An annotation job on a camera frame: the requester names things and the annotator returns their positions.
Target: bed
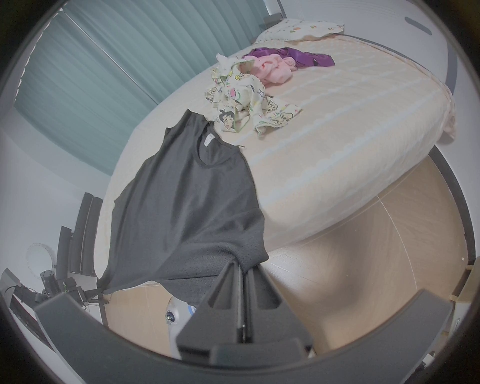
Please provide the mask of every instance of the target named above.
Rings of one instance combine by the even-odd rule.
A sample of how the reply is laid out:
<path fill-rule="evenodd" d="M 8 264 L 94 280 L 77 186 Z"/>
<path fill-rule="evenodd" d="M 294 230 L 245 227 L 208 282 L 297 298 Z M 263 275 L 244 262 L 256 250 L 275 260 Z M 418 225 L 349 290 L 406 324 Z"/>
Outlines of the bed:
<path fill-rule="evenodd" d="M 268 252 L 349 216 L 422 161 L 443 131 L 455 135 L 448 88 L 420 65 L 384 48 L 336 35 L 314 42 L 263 42 L 238 54 L 285 46 L 330 54 L 336 64 L 298 70 L 287 83 L 266 89 L 303 108 L 287 126 L 262 138 L 251 123 L 239 133 L 219 132 L 224 141 L 243 146 L 265 216 Z M 98 277 L 108 264 L 115 199 L 159 150 L 165 128 L 186 109 L 210 116 L 204 91 L 211 82 L 207 69 L 133 131 L 100 212 L 94 249 Z"/>

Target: purple fabric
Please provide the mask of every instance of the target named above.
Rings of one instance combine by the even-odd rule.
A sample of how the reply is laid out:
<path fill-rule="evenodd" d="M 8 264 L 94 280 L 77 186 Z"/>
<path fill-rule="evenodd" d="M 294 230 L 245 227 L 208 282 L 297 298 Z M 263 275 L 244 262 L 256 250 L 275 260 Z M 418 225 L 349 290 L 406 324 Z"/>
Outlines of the purple fabric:
<path fill-rule="evenodd" d="M 335 65 L 330 55 L 323 53 L 302 52 L 294 48 L 255 48 L 245 56 L 262 57 L 276 53 L 283 59 L 290 56 L 297 63 L 297 68 L 302 67 L 331 67 Z"/>

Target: crumpled clothing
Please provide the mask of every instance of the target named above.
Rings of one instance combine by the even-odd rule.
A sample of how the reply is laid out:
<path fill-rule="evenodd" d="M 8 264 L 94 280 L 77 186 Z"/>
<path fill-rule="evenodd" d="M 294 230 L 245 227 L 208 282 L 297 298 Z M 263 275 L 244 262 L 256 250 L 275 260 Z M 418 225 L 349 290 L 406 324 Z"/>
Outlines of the crumpled clothing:
<path fill-rule="evenodd" d="M 263 85 L 283 84 L 292 77 L 292 72 L 297 70 L 295 60 L 291 57 L 281 58 L 273 53 L 262 56 L 244 56 L 245 60 L 253 60 L 250 73 L 260 79 Z"/>
<path fill-rule="evenodd" d="M 291 57 L 295 60 L 297 68 L 303 67 L 332 67 L 335 62 L 332 56 L 323 53 L 302 52 L 294 48 L 255 48 L 245 56 L 262 57 L 277 54 L 281 58 Z"/>
<path fill-rule="evenodd" d="M 296 105 L 265 94 L 265 86 L 250 73 L 254 60 L 220 54 L 216 58 L 219 65 L 212 69 L 215 86 L 205 92 L 213 104 L 216 129 L 239 132 L 248 114 L 256 133 L 262 136 L 267 127 L 283 127 L 301 111 Z"/>

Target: pillow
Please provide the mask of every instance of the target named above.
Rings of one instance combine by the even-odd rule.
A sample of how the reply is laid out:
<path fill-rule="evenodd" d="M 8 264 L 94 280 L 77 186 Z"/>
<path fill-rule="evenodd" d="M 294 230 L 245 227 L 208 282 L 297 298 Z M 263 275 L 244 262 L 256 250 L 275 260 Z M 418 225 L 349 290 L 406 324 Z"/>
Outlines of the pillow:
<path fill-rule="evenodd" d="M 343 27 L 343 25 L 326 21 L 283 19 L 278 24 L 260 33 L 255 42 L 261 43 L 269 40 L 315 41 L 333 33 L 343 32 Z"/>

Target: teal curtain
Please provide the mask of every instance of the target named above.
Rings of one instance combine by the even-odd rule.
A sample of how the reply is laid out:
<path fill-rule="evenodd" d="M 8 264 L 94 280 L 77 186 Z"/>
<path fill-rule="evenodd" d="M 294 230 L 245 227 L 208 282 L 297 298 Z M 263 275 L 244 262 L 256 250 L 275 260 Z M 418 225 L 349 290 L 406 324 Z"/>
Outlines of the teal curtain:
<path fill-rule="evenodd" d="M 251 44 L 262 0 L 70 0 L 37 42 L 15 107 L 51 141 L 111 174 L 163 99 Z"/>

